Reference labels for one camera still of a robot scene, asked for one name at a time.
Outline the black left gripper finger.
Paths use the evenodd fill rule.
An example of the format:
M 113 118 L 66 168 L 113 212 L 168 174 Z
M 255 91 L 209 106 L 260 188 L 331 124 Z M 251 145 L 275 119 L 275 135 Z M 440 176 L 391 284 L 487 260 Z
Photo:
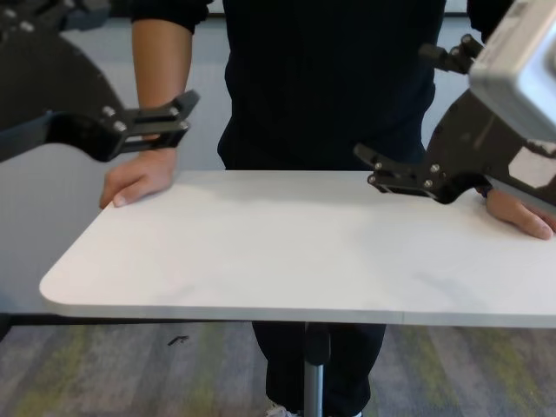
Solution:
M 61 114 L 50 119 L 46 143 L 78 149 L 98 162 L 121 154 L 174 149 L 189 130 L 188 117 L 200 101 L 189 90 L 155 109 L 126 109 L 115 118 Z
M 93 30 L 109 18 L 108 1 L 2 1 L 1 18 L 62 32 Z

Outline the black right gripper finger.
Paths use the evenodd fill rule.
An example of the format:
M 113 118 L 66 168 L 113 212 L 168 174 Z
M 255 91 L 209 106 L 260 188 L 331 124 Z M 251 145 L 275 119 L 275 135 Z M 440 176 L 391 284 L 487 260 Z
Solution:
M 483 45 L 480 42 L 470 34 L 465 34 L 460 43 L 450 50 L 425 43 L 419 49 L 419 57 L 436 70 L 468 72 L 482 50 Z
M 442 197 L 419 164 L 394 161 L 362 143 L 354 147 L 354 155 L 370 169 L 367 183 L 383 194 Z

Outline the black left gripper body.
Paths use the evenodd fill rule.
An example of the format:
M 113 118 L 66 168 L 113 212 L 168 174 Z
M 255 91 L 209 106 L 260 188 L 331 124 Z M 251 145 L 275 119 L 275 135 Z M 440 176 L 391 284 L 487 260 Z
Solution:
M 5 31 L 1 42 L 1 159 L 45 144 L 116 158 L 124 107 L 104 74 L 66 39 L 46 30 Z

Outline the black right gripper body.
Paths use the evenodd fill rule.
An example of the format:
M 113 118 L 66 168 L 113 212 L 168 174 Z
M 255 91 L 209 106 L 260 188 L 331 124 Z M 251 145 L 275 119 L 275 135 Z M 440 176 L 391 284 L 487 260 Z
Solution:
M 536 185 L 527 175 L 555 166 L 555 152 L 546 142 L 527 140 L 496 116 L 470 90 L 448 108 L 427 148 L 431 174 L 429 195 L 442 204 L 457 200 L 469 189 L 486 185 L 537 205 L 555 203 L 555 174 Z

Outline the person right hand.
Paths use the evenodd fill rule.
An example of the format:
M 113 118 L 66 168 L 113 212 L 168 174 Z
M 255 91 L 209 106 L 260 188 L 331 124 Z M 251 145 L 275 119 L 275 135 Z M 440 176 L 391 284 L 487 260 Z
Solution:
M 111 203 L 119 208 L 163 191 L 173 183 L 177 153 L 173 149 L 149 150 L 110 169 L 104 177 L 99 208 Z

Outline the person left hand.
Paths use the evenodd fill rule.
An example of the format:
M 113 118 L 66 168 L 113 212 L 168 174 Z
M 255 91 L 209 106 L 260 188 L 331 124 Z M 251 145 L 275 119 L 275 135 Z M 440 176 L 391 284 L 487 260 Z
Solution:
M 486 194 L 486 210 L 497 220 L 511 224 L 537 239 L 547 241 L 555 235 L 555 215 L 527 205 L 497 189 Z

